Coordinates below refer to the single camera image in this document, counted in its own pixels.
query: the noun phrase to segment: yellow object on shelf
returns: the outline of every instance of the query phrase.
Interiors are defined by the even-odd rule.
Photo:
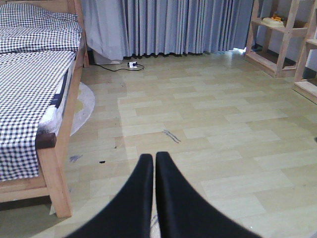
[[[262,24],[271,26],[271,27],[284,27],[284,23],[281,21],[280,17],[266,17],[262,19]]]

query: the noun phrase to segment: white curtain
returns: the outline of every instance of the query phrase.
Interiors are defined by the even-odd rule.
[[[99,54],[183,54],[244,48],[253,0],[82,0]]]

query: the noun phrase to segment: power strip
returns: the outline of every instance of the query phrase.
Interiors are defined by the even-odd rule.
[[[128,62],[128,67],[129,68],[137,68],[138,62],[137,61]]]

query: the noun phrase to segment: bed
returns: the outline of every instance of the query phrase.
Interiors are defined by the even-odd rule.
[[[83,27],[80,0],[0,0],[0,5],[8,3],[28,3],[40,6],[52,12],[77,14],[78,23]],[[49,195],[60,218],[72,215],[70,194],[67,187],[63,165],[67,154],[68,141],[74,115],[74,105],[82,72],[88,66],[85,31],[82,30],[79,49],[74,62],[69,66],[71,82],[67,101],[63,109],[63,118],[56,133],[37,133],[35,147],[38,159],[38,177],[19,178],[0,182],[0,202],[15,201]]]

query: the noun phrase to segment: bed leg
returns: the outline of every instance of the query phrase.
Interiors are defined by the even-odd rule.
[[[40,149],[38,150],[38,156],[57,217],[71,217],[71,202],[65,173],[55,149]]]

